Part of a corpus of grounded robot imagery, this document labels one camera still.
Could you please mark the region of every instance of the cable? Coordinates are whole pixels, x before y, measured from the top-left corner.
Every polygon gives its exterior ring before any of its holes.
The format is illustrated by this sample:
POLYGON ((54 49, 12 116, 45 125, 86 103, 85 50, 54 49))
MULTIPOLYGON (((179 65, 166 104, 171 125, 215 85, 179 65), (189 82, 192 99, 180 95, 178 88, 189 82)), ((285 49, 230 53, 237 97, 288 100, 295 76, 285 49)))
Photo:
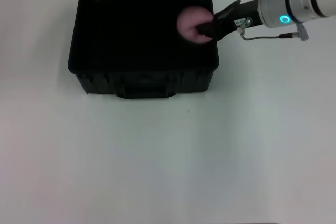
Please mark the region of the cable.
POLYGON ((256 39, 295 39, 300 38, 299 33, 287 33, 287 34, 280 34, 279 36, 262 36, 262 37, 254 37, 254 38, 245 38, 244 34, 240 34, 243 40, 250 41, 256 39))
POLYGON ((279 36, 274 36, 274 37, 263 36, 263 37, 245 38, 244 36, 242 36, 242 38, 243 40, 250 41, 250 40, 256 40, 256 39, 279 39, 280 37, 279 36))

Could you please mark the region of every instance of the white table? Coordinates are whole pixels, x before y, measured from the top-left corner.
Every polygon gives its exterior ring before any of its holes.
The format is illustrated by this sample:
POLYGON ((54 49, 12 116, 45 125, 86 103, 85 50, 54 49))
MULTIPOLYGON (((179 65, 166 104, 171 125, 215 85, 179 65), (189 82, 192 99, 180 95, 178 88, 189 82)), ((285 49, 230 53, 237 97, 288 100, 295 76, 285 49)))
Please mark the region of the white table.
POLYGON ((0 3, 0 223, 336 222, 335 19, 231 34, 208 92, 124 100, 67 69, 77 0, 0 3))

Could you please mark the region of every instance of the blue led ring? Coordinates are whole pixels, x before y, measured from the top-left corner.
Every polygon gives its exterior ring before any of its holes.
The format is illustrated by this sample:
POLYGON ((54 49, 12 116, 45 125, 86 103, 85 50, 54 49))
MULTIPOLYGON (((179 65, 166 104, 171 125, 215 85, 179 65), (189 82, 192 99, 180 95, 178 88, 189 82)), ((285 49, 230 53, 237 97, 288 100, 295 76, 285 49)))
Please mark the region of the blue led ring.
POLYGON ((283 15, 280 17, 280 21, 283 23, 289 23, 290 22, 290 17, 283 15))

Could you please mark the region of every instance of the pink ball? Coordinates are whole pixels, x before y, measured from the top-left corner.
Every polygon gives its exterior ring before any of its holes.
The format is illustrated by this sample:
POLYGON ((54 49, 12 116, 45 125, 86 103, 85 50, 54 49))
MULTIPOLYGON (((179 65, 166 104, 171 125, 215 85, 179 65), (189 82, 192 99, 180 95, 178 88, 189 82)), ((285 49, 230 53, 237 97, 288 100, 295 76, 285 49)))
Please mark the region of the pink ball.
POLYGON ((177 29, 183 38, 197 44, 210 42, 212 38, 198 33, 196 27, 202 23, 211 22, 214 16, 210 11, 200 6, 190 6, 184 9, 177 18, 177 29))

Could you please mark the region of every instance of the black plastic crate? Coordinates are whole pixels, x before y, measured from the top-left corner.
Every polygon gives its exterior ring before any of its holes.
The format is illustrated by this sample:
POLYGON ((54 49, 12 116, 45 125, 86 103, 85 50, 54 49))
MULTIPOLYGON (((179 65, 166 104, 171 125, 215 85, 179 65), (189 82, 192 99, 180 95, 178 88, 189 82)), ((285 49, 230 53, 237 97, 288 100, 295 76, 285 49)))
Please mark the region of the black plastic crate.
POLYGON ((217 43, 195 45, 178 33, 200 0, 79 0, 68 67, 87 93, 122 98, 203 92, 219 65, 217 43))

